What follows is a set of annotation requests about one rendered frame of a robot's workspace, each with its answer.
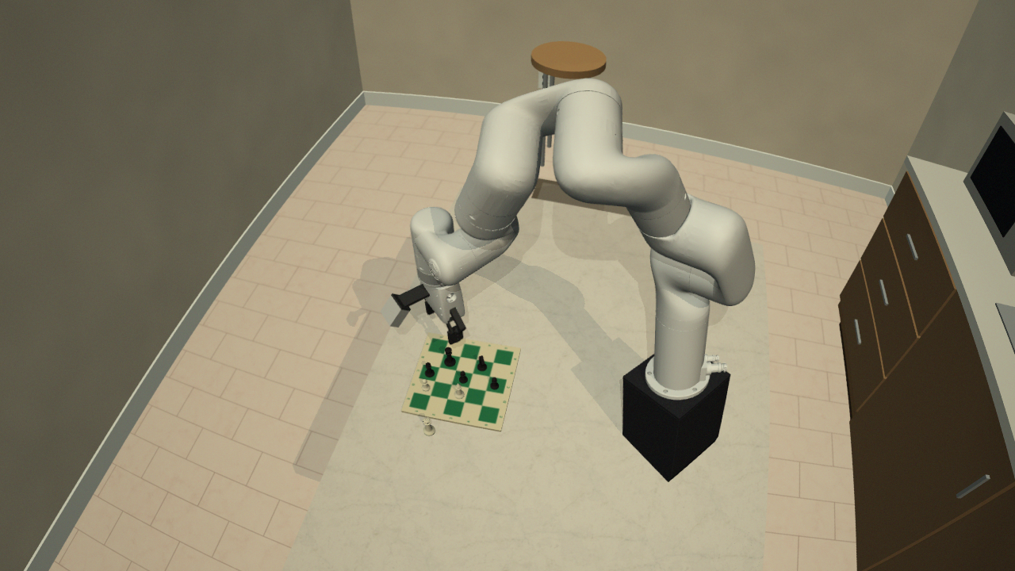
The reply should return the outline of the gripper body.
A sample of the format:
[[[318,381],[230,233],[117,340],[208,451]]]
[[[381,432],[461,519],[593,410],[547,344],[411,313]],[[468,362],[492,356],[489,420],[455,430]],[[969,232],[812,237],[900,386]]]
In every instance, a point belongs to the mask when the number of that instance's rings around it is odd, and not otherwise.
[[[425,299],[427,299],[429,306],[434,309],[436,316],[439,316],[441,322],[447,323],[450,320],[451,308],[456,308],[461,317],[465,315],[465,307],[460,283],[447,286],[428,285],[428,283],[422,282],[422,285],[424,285],[424,288],[427,289],[429,293],[429,297],[425,297]]]

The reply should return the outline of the green and white chessboard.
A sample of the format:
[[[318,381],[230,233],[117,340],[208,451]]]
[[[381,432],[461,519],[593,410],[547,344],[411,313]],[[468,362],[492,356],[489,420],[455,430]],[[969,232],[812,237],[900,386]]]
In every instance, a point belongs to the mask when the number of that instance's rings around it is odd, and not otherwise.
[[[445,365],[447,347],[452,348],[454,366]],[[519,347],[471,339],[461,339],[450,346],[447,335],[428,332],[401,412],[501,431],[520,354]],[[479,355],[485,358],[486,371],[478,371]],[[427,362],[435,372],[432,378],[425,375]],[[464,384],[459,381],[461,371],[468,378]],[[490,387],[493,377],[497,379],[497,389]],[[422,379],[427,379],[430,387],[427,392],[422,390]],[[462,399],[454,397],[457,384],[465,394]]]

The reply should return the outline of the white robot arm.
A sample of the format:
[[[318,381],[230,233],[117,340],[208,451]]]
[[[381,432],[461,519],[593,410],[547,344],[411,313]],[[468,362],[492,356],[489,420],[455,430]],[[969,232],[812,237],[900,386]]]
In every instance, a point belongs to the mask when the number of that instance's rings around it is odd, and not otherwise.
[[[561,190],[589,205],[625,207],[650,246],[656,289],[655,357],[645,368],[650,390],[667,399],[703,392],[710,373],[726,372],[720,355],[706,354],[710,301],[736,306],[754,282],[747,225],[736,211],[686,192],[664,156],[622,153],[622,100],[605,81],[565,81],[486,113],[454,205],[459,230],[439,207],[411,218],[420,281],[456,285],[510,248],[519,234],[517,213],[538,181],[546,135],[554,135]]]

